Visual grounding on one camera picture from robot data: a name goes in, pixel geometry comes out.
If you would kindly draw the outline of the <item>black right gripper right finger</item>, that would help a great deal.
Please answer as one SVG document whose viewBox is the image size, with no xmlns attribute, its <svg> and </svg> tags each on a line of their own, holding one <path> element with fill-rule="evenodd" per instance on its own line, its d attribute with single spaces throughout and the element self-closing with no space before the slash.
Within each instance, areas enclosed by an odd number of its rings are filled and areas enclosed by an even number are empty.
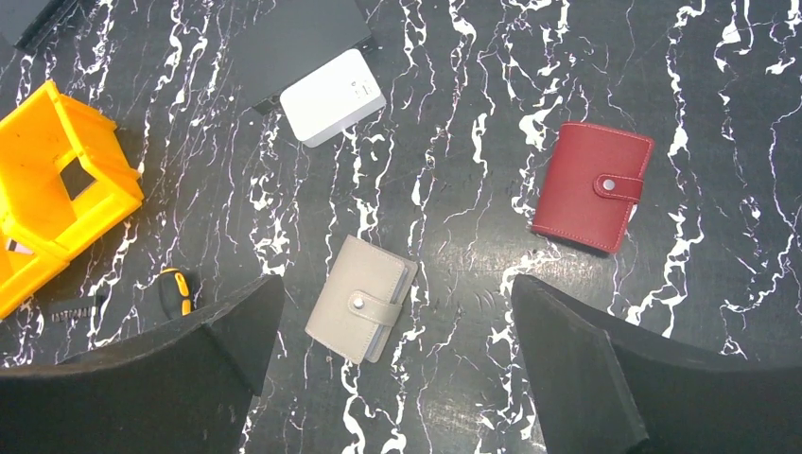
<svg viewBox="0 0 802 454">
<path fill-rule="evenodd" d="M 550 453 L 797 453 L 801 369 L 632 325 L 527 274 L 514 325 Z"/>
</svg>

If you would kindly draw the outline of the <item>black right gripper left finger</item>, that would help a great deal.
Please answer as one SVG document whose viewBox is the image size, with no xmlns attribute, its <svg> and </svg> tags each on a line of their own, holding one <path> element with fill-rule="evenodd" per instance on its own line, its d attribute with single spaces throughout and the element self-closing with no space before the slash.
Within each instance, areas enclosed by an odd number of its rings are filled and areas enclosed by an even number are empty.
<svg viewBox="0 0 802 454">
<path fill-rule="evenodd" d="M 285 301 L 266 275 L 137 336 L 1 373 L 5 453 L 235 453 Z"/>
</svg>

